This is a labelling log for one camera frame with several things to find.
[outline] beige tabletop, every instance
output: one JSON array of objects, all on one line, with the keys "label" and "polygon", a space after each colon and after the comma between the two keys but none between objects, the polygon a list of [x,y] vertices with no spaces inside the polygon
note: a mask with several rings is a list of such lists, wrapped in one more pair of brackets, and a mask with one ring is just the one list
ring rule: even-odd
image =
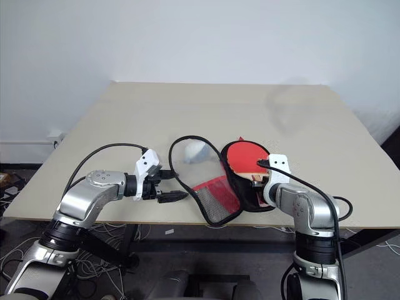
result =
[{"label": "beige tabletop", "polygon": [[[327,86],[112,83],[4,215],[51,219],[74,168],[104,144],[147,146],[168,168],[171,143],[188,134],[204,136],[219,149],[242,136],[271,153],[286,154],[292,174],[353,203],[343,227],[400,227],[399,169]],[[128,147],[106,149],[77,178],[94,169],[132,173],[139,156],[139,150]],[[175,180],[161,187],[182,189]],[[339,207],[346,212],[345,204]],[[97,220],[205,223],[191,197],[169,204],[124,198],[107,204]],[[292,226],[293,220],[274,210],[243,212],[230,224]]]}]

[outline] floor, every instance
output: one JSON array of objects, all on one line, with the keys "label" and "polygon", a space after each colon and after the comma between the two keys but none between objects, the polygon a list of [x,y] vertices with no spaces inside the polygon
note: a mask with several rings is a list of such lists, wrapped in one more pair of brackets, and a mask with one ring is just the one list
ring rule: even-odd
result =
[{"label": "floor", "polygon": [[[0,253],[5,255],[20,242],[34,236],[39,236],[46,226],[45,222],[1,220],[1,228],[7,233],[2,240]],[[116,229],[113,235],[123,233],[123,228]],[[253,227],[225,227],[211,229],[206,226],[176,226],[143,225],[142,237],[146,239],[248,239],[265,241],[288,241],[294,238],[291,233],[283,233],[273,228]],[[108,233],[98,233],[104,239]],[[344,237],[351,235],[343,231]],[[400,236],[390,240],[392,244],[400,244]],[[21,247],[26,250],[29,242]],[[171,270],[184,269],[192,274],[243,274],[258,285],[265,300],[280,299],[279,283],[286,268],[291,264],[290,254],[207,254],[207,253],[140,253],[140,264],[132,272],[124,276],[126,296],[134,300],[145,299],[155,285],[155,282],[164,273]],[[387,247],[373,247],[356,256],[345,260],[349,299],[385,299],[398,300],[400,294],[400,256],[395,255]],[[16,262],[10,262],[4,270],[12,275]],[[111,271],[112,279],[119,286],[119,273]],[[7,282],[0,279],[0,292],[4,293]],[[88,299],[100,299],[105,294],[119,294],[106,274],[96,279],[96,293]],[[204,296],[230,299],[234,284],[214,283],[205,284]],[[91,282],[80,282],[79,290],[83,298],[92,293],[94,288]]]}]

